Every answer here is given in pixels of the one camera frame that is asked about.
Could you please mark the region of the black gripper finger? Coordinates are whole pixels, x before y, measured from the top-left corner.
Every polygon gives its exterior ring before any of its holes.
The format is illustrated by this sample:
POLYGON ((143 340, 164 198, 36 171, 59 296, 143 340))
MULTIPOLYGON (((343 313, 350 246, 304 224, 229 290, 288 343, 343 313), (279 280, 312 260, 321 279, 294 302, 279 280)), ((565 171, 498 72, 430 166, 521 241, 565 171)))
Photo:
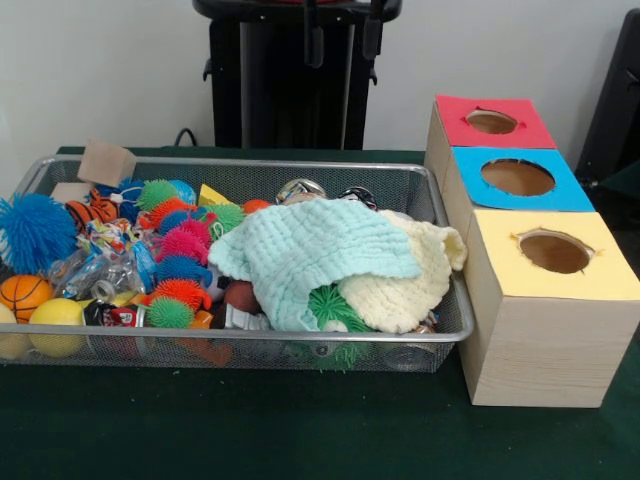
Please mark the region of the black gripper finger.
POLYGON ((383 0, 371 0, 369 14, 363 25, 363 57, 374 61, 381 52, 383 0))
POLYGON ((304 62, 318 69, 324 61, 324 31, 319 24, 316 0, 303 1, 304 12, 304 62))

